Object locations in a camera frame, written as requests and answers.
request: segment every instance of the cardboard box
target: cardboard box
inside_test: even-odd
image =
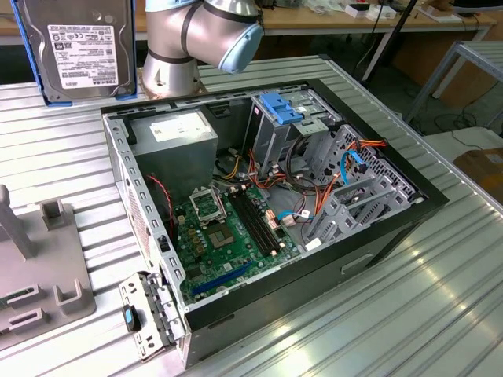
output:
[[[433,17],[448,17],[454,13],[449,0],[429,0],[424,2],[421,9]]]
[[[503,148],[468,151],[454,165],[503,204]]]

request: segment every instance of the metal bracket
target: metal bracket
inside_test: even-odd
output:
[[[162,285],[158,274],[136,273],[119,285],[120,297],[127,311],[126,321],[135,317],[139,330],[134,331],[138,356],[148,361],[175,346],[185,336],[185,328],[168,286]]]

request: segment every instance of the blue pci slot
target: blue pci slot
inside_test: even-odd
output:
[[[252,263],[249,262],[246,265],[242,265],[240,268],[235,269],[234,271],[231,271],[230,273],[226,273],[225,275],[222,275],[220,277],[217,277],[216,279],[213,279],[212,281],[208,281],[207,283],[201,284],[199,287],[195,287],[192,289],[192,294],[193,295],[198,295],[199,293],[203,293],[206,291],[209,291],[212,288],[218,287],[224,283],[227,283],[228,281],[232,279],[236,279],[239,276],[244,275],[248,267]]]

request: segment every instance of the red cable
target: red cable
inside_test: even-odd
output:
[[[173,228],[174,228],[174,222],[173,222],[173,207],[171,206],[171,198],[170,198],[170,194],[168,194],[166,188],[164,187],[164,185],[155,177],[153,177],[152,175],[147,175],[148,178],[152,179],[155,183],[157,183],[159,185],[159,187],[161,187],[161,189],[163,190],[164,192],[164,195],[166,196],[166,200],[167,200],[167,205],[169,206],[170,208],[170,236],[172,237],[173,236]]]

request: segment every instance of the aluminum workbench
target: aluminum workbench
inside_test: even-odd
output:
[[[184,375],[500,375],[501,206],[330,60],[265,60],[240,75],[201,74],[210,91],[320,78],[450,203],[385,262]],[[97,301],[91,316],[2,351],[2,374],[181,371],[175,352],[141,364],[123,322],[117,284],[145,266],[108,160],[98,108],[110,103],[46,108],[34,83],[0,86],[0,181],[16,212],[49,198],[72,204]]]

